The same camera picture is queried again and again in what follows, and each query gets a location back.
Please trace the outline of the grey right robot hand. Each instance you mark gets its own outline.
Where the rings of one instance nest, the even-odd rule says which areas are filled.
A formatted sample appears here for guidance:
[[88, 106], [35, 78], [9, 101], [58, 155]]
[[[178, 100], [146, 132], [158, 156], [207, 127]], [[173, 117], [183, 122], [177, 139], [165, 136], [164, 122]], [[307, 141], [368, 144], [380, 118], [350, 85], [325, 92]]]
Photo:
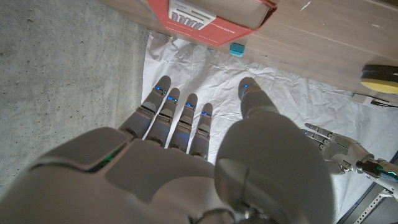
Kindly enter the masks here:
[[242, 119], [208, 160], [213, 107], [192, 130], [197, 96], [174, 123], [168, 76], [117, 129], [98, 128], [40, 156], [1, 198], [2, 223], [331, 223], [322, 155], [252, 78]]

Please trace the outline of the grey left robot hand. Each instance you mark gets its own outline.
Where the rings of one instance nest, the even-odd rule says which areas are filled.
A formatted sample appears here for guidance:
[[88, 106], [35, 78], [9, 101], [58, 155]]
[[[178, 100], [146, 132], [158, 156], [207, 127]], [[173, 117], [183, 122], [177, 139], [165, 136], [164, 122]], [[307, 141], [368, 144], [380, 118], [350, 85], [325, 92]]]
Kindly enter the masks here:
[[332, 175], [343, 175], [346, 172], [357, 171], [356, 163], [367, 155], [358, 149], [359, 142], [354, 139], [321, 128], [314, 124], [305, 123], [305, 128], [300, 130], [308, 137], [322, 158]]

